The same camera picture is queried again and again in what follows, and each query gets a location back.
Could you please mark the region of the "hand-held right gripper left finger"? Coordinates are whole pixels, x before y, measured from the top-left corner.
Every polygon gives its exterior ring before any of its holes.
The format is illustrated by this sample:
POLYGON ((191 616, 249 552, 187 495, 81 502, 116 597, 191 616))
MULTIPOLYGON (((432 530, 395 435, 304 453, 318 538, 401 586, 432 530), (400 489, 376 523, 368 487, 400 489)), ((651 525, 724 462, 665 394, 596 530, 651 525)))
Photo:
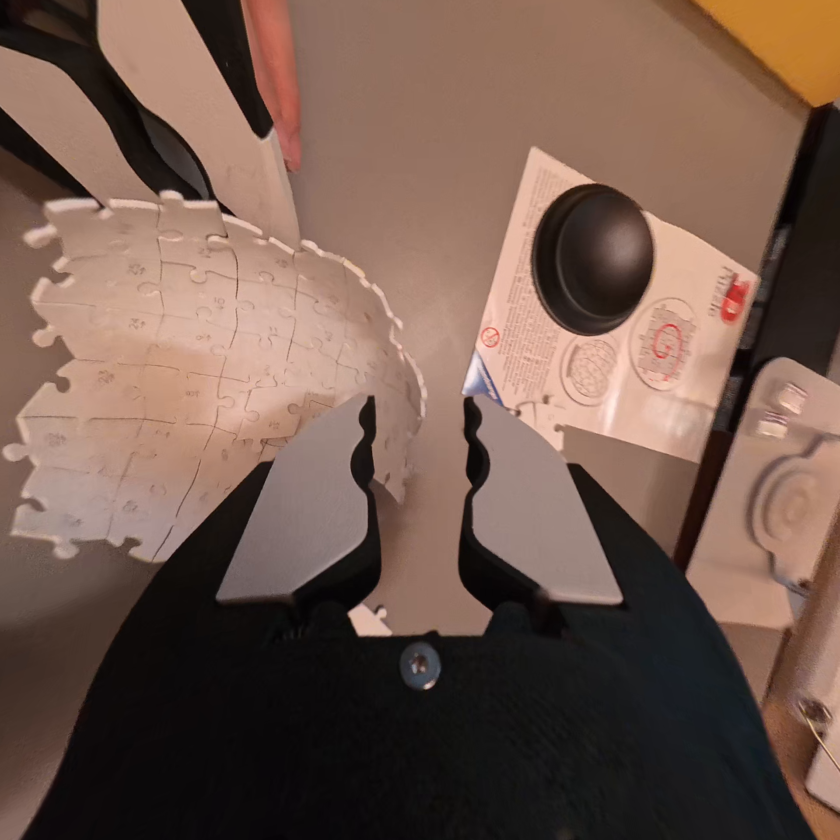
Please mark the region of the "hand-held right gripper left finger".
POLYGON ((275 457, 219 589, 221 605, 332 600, 355 607, 382 571, 375 398, 311 421, 275 457))

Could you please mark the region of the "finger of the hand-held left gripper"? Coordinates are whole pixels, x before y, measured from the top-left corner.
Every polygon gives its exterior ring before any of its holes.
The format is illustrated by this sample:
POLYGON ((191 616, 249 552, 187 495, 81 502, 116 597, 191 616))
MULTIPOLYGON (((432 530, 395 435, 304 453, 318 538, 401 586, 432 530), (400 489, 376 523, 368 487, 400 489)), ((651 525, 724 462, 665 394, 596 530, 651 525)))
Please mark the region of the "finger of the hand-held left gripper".
POLYGON ((195 154, 216 200, 264 236, 298 249, 277 133, 252 130, 184 4, 99 2, 98 42, 132 94, 195 154))
POLYGON ((1 35, 2 148, 75 196, 207 200, 183 138, 143 106, 94 45, 30 26, 1 35))

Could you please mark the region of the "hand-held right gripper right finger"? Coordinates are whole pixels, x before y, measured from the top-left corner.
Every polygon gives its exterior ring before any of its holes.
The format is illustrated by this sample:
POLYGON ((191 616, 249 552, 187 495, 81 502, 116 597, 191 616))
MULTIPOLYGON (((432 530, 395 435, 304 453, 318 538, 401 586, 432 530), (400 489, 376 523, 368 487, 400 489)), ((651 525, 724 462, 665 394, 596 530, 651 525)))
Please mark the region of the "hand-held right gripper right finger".
POLYGON ((484 607, 619 606, 623 594, 568 464, 487 395, 464 402, 469 490, 458 574, 484 607))

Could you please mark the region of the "white puzzle ball shell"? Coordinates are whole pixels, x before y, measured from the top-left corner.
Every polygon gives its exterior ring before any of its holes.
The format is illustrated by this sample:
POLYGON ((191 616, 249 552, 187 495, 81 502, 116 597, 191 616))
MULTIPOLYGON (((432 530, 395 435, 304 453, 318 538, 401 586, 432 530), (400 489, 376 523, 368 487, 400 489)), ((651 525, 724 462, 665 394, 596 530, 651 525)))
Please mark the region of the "white puzzle ball shell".
POLYGON ((25 241, 61 254, 29 297, 33 342, 70 359, 66 390, 42 384, 3 452, 31 465, 12 537, 59 560, 105 541, 165 562, 258 463, 359 394, 375 399, 374 480, 404 502, 427 391, 361 268, 178 192, 44 216, 25 241))

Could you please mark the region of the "white puzzle piece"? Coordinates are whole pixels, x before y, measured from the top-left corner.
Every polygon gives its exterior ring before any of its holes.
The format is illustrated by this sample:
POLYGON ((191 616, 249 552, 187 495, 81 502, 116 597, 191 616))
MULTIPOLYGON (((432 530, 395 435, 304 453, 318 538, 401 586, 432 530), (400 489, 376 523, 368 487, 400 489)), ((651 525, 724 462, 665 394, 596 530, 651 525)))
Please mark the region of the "white puzzle piece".
POLYGON ((361 603, 348 611, 353 630, 360 637, 389 637, 392 630, 385 624, 382 610, 375 612, 361 603))
POLYGON ((507 410, 548 441, 555 450, 564 451, 566 410, 565 406, 558 404, 551 395, 519 402, 507 410))

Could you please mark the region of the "black round ball stand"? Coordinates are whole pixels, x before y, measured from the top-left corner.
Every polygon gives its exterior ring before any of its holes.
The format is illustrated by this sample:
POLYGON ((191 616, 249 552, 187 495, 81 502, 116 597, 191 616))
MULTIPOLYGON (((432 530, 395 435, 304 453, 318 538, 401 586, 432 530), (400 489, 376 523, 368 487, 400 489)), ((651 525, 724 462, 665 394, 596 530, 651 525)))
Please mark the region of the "black round ball stand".
POLYGON ((609 185, 576 185, 539 220, 531 273, 543 309, 584 337, 620 327, 644 299, 655 268, 655 237, 642 208, 609 185))

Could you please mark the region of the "person's left hand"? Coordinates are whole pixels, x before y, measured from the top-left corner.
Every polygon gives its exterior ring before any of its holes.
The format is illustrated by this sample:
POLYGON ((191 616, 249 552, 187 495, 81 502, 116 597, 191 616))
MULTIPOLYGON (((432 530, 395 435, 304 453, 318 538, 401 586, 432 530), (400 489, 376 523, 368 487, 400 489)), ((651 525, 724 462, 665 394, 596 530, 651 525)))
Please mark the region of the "person's left hand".
POLYGON ((256 85, 273 123, 289 172, 301 168, 301 98, 287 1, 244 1, 256 85))

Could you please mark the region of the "printed instruction sheet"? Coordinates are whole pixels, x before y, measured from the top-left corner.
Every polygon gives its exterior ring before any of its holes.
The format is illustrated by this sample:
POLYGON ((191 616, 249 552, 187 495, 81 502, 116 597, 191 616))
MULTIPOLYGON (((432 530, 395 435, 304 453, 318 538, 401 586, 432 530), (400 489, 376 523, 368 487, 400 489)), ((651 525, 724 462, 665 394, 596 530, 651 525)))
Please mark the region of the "printed instruction sheet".
POLYGON ((698 462, 758 279, 642 209, 656 251, 644 299, 606 334, 563 330, 534 288, 532 241, 557 196, 587 183, 595 182, 529 150, 462 393, 506 408, 551 395, 567 427, 698 462))

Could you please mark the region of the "white device on desk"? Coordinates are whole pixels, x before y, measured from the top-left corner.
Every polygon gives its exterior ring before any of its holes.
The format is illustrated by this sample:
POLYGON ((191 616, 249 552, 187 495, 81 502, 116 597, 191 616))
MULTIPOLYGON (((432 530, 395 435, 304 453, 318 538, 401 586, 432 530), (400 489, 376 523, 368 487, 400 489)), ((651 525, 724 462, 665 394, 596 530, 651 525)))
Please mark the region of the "white device on desk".
POLYGON ((787 358, 755 378, 687 569, 719 624, 784 630, 839 500, 839 388, 787 358))

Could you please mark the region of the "yellow panel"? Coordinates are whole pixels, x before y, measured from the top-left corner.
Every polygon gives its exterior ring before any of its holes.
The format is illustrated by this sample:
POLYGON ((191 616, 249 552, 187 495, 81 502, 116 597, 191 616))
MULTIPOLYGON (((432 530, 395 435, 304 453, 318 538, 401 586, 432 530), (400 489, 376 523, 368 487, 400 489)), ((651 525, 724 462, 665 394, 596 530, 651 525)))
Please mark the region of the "yellow panel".
POLYGON ((838 1, 696 1, 813 107, 839 98, 838 1))

